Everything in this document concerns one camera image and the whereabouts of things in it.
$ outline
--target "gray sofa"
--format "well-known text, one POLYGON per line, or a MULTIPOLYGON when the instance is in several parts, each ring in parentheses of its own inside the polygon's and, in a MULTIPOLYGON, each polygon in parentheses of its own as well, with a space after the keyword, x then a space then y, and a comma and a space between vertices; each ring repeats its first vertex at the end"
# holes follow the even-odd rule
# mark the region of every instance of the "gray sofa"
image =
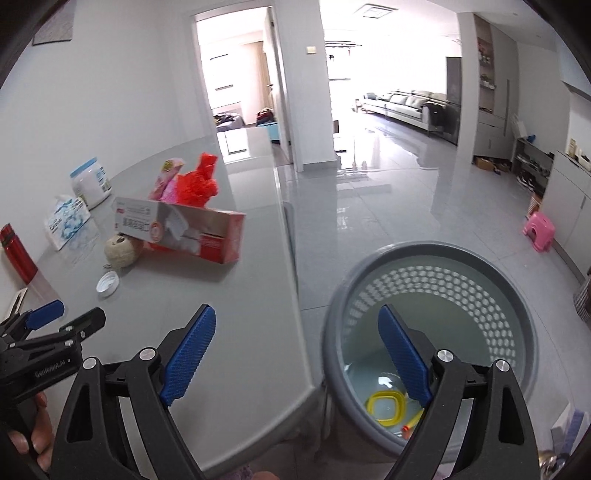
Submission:
POLYGON ((366 93, 361 99, 362 109, 422 128, 428 134, 443 130, 443 111, 446 105, 445 93, 425 90, 396 90, 381 95, 366 93))

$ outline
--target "gray basket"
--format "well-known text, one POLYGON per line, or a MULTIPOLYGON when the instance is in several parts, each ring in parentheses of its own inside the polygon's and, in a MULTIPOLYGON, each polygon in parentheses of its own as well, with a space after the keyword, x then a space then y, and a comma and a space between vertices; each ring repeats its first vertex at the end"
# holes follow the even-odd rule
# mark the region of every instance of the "gray basket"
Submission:
MULTIPOLYGON (((537 340, 511 282, 487 260, 453 245, 384 247, 357 265, 334 294, 323 339, 324 373, 339 411, 381 452, 400 455, 407 442, 400 428, 420 408, 410 400, 403 421, 388 429, 365 409, 374 391, 405 392, 377 331, 378 310, 386 303, 437 349, 452 350, 465 362, 490 365, 505 358, 529 398, 537 340)), ((471 401, 463 401, 445 462, 457 457, 470 408, 471 401)))

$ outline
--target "doorway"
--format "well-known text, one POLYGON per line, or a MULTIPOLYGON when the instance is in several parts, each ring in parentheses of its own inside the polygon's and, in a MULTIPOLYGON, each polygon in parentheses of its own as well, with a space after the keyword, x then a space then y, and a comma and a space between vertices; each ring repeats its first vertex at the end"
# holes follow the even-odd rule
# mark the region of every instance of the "doorway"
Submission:
POLYGON ((230 149, 228 138, 236 138, 227 132, 265 128, 276 164, 293 163, 272 7, 210 13, 203 20, 195 17, 196 50, 222 151, 230 149))

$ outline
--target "tiled floor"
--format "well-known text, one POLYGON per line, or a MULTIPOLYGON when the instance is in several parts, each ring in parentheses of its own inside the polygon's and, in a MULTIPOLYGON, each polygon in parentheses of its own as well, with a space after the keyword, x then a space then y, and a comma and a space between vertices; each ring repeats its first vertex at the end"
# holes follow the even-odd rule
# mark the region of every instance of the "tiled floor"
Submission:
MULTIPOLYGON (((521 233, 530 193, 513 175, 459 161, 454 145, 378 115, 351 113, 340 128, 336 148, 347 150, 343 168, 301 174, 278 168, 284 198, 295 210, 300 306, 316 381, 322 379, 324 314, 344 275, 384 245, 450 242, 497 265, 531 309, 540 369, 528 406, 538 447, 551 447, 550 426, 567 401, 591 411, 591 331, 574 311, 574 275, 555 251, 535 252, 521 233)), ((292 458, 285 453, 290 447, 278 448, 292 458)), ((313 465, 299 450, 294 458, 295 466, 282 471, 300 480, 378 480, 388 470, 337 461, 313 465)))

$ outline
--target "pink stool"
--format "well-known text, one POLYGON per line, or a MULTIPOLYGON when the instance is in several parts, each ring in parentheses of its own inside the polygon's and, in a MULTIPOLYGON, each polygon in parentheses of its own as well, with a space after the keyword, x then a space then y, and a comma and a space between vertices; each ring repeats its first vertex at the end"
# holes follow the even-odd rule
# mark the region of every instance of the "pink stool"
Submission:
POLYGON ((554 224, 541 212, 535 212, 523 229, 523 234, 533 239, 534 248, 538 252, 547 252, 550 250, 555 233, 556 228, 554 224))

